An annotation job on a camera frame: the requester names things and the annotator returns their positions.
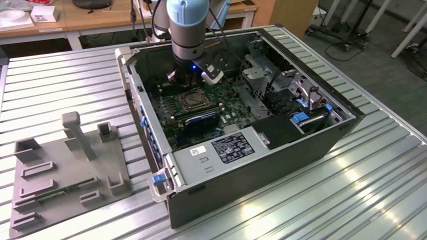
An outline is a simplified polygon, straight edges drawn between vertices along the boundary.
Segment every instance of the label sticker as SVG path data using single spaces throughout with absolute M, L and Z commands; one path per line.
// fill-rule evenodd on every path
M 237 159 L 255 153 L 241 132 L 213 141 L 212 145 L 224 164 L 229 164 Z
M 191 155 L 196 156 L 197 154 L 203 154 L 207 151 L 205 146 L 197 146 L 196 148 L 191 149 Z
M 57 32 L 57 31 L 63 31 L 63 28 L 49 28 L 49 29 L 39 30 L 40 33 Z

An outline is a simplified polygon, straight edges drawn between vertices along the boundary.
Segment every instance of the motherboard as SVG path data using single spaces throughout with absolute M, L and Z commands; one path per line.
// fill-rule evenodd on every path
M 156 85 L 151 104 L 173 151 L 237 131 L 256 120 L 233 89 L 235 83 L 227 79 L 173 94 L 163 94 L 168 84 Z

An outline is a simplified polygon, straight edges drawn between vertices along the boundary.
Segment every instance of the gray post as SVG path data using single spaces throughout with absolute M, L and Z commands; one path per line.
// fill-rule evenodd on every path
M 80 148 L 83 149 L 83 152 L 87 156 L 87 159 L 88 160 L 92 160 L 95 159 L 96 155 L 95 155 L 95 152 L 91 148 L 91 144 L 85 138 L 85 135 L 81 131 L 81 128 L 80 128 L 80 115 L 76 111 L 73 112 L 68 112 L 68 113 L 64 113 L 61 115 L 61 125 L 64 126 L 64 128 L 69 129 L 73 136 L 75 136 L 75 139 L 79 143 L 79 146 Z

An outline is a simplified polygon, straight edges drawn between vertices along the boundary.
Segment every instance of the blue latch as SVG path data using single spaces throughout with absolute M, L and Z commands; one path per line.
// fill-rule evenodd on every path
M 308 105 L 307 105 L 307 103 L 303 102 L 303 100 L 296 99 L 296 102 L 299 102 L 306 108 L 308 108 Z
M 167 175 L 164 173 L 159 175 L 153 175 L 151 180 L 153 185 L 163 184 L 167 181 Z
M 328 112 L 332 111 L 332 106 L 331 106 L 330 104 L 327 104 L 324 107 L 326 107 L 326 109 L 327 109 Z
M 145 116 L 141 116 L 139 124 L 140 124 L 141 127 L 148 125 Z
M 304 112 L 299 112 L 294 115 L 292 120 L 294 122 L 298 124 L 302 121 L 306 121 L 310 117 L 307 116 L 307 114 Z

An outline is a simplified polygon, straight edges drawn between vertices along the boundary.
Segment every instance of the barcode sticker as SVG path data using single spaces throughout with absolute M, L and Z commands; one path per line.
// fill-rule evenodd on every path
M 204 153 L 205 151 L 207 151 L 205 146 L 199 146 L 199 147 L 189 150 L 192 156 L 196 156 L 196 155 Z
M 57 32 L 57 31 L 63 31 L 63 28 L 48 28 L 48 29 L 40 29 L 39 32 L 40 33 L 48 33 L 48 32 Z

